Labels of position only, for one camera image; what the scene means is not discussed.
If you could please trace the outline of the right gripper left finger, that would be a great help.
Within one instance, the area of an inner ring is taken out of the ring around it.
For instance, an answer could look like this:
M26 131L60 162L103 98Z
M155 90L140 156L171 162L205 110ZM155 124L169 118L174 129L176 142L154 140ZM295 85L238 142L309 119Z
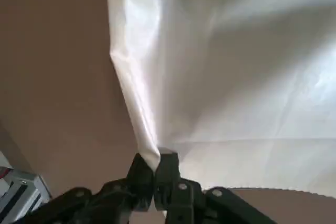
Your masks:
M154 175L136 154L125 178L105 183L96 193L75 187L25 216L25 223L128 223L134 211L148 211Z

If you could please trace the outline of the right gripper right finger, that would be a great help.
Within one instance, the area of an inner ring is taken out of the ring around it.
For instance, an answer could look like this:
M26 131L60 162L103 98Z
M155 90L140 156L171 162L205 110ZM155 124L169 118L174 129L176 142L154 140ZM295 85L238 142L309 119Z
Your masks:
M202 191L180 176L177 153L161 154L154 175L154 202L166 211L166 223L275 223L224 187Z

